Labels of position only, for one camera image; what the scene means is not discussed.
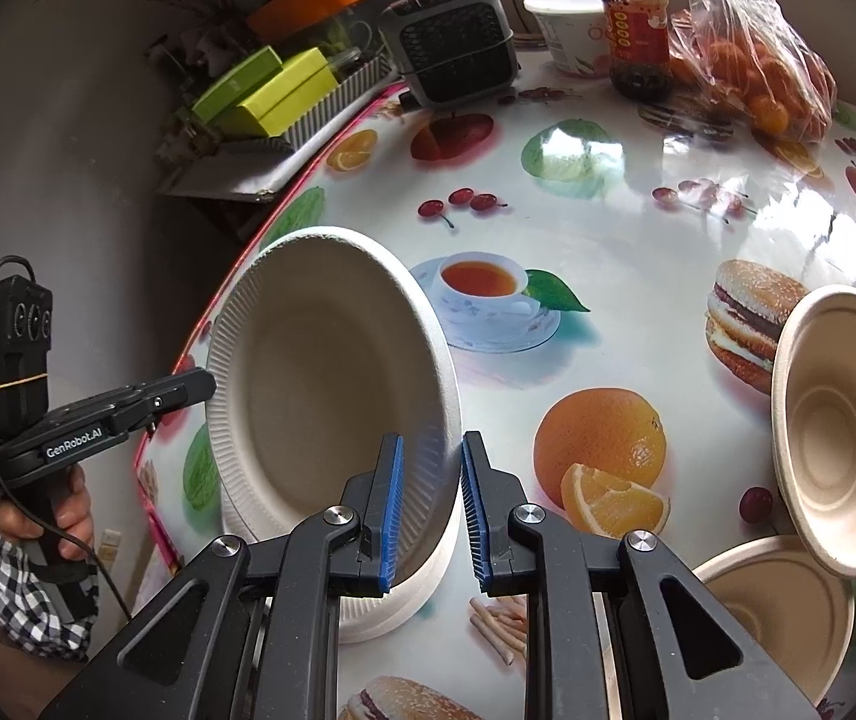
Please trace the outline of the checkered left sleeve forearm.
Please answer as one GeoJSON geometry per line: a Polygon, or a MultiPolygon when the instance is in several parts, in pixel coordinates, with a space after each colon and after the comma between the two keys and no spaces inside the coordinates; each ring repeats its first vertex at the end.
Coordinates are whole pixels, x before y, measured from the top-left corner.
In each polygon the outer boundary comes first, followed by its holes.
{"type": "Polygon", "coordinates": [[[32,573],[23,548],[0,532],[0,631],[18,649],[58,660],[85,660],[99,611],[96,580],[83,585],[83,595],[94,603],[94,611],[78,622],[64,621],[32,573]]]}

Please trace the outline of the person's left hand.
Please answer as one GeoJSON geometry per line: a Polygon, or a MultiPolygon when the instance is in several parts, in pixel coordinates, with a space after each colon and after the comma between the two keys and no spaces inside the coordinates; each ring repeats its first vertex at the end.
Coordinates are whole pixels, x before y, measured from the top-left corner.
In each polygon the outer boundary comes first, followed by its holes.
{"type": "Polygon", "coordinates": [[[91,494],[86,486],[85,472],[73,465],[62,473],[62,479],[51,491],[46,483],[39,484],[39,494],[32,486],[14,489],[14,497],[0,497],[0,536],[11,544],[26,543],[41,538],[46,530],[26,515],[30,511],[39,520],[70,535],[58,543],[58,551],[68,561],[85,561],[86,550],[94,541],[91,494]]]}

